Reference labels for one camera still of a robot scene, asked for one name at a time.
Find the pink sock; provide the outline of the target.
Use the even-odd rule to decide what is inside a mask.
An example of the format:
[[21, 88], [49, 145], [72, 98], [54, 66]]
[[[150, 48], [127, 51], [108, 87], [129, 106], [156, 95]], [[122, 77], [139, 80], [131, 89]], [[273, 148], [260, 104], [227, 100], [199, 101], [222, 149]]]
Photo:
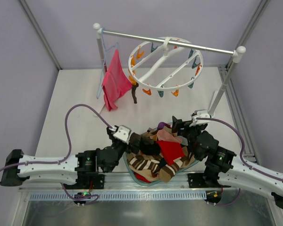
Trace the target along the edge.
[[170, 134], [164, 129], [158, 130], [157, 138], [159, 141], [174, 142], [174, 143], [179, 143], [179, 144], [182, 142], [181, 138], [174, 137], [172, 134]]

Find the red sock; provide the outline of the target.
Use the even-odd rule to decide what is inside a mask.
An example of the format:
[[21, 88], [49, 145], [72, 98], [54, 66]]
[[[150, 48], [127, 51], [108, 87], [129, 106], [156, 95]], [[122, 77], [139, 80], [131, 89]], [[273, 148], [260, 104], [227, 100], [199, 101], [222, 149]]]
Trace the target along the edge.
[[157, 143], [168, 165], [172, 165], [184, 157], [182, 147], [179, 143], [163, 140], [159, 140]]

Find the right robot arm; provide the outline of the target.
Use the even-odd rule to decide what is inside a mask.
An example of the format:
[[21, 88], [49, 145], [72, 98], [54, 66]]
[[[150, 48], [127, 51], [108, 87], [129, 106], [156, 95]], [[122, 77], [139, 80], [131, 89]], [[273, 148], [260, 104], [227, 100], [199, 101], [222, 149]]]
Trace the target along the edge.
[[[236, 154], [219, 145], [205, 129], [209, 121], [229, 127], [241, 142], [241, 151]], [[194, 157], [205, 161], [203, 179], [209, 187], [236, 187], [274, 200], [283, 209], [283, 173], [260, 166], [243, 157], [245, 143], [238, 130], [229, 123], [211, 117], [193, 115], [192, 120], [172, 118], [172, 131], [179, 132], [192, 146]]]

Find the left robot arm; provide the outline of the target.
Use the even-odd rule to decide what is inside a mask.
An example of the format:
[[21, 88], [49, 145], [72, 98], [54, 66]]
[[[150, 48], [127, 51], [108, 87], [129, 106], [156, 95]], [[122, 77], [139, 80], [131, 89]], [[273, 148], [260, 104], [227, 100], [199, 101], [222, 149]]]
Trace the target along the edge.
[[139, 151], [141, 136], [132, 133], [124, 142], [111, 133], [110, 146], [87, 150], [64, 158], [39, 158], [14, 149], [7, 156], [0, 180], [1, 186], [20, 186], [29, 183], [61, 183], [71, 189], [86, 189], [98, 183], [102, 173], [110, 173], [119, 165], [125, 152]]

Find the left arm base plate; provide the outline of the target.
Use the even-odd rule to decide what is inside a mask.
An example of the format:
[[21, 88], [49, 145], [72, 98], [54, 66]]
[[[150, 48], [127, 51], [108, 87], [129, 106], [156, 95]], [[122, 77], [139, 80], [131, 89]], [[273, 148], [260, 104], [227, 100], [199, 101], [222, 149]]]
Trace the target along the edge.
[[86, 180], [85, 189], [93, 190], [93, 189], [104, 189], [104, 183], [105, 183], [105, 175], [104, 174], [98, 174], [95, 176], [90, 176]]

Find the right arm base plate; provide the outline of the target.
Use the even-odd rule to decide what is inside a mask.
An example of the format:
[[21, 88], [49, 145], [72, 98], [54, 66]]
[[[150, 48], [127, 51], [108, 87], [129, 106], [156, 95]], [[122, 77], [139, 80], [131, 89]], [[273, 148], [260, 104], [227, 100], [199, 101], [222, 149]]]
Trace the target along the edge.
[[203, 173], [188, 173], [189, 188], [221, 188], [222, 186], [215, 182], [206, 182]]

